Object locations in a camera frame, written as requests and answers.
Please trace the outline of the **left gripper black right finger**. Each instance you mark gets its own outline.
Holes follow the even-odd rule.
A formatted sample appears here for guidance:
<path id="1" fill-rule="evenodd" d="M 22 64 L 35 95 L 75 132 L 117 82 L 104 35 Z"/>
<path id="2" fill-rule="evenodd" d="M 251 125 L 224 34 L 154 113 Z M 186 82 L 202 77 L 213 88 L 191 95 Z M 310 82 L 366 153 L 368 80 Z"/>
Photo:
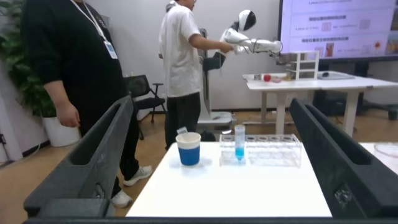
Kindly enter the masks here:
<path id="1" fill-rule="evenodd" d="M 396 173 L 316 107 L 293 99 L 289 111 L 333 217 L 397 217 Z"/>

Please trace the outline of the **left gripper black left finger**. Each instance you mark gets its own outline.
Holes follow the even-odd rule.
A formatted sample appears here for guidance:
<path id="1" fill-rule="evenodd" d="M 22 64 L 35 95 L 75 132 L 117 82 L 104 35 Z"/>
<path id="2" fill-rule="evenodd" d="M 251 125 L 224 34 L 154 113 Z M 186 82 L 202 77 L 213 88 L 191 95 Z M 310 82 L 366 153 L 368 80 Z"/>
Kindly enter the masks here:
<path id="1" fill-rule="evenodd" d="M 75 148 L 26 198 L 29 217 L 111 217 L 111 194 L 134 111 L 116 101 Z"/>

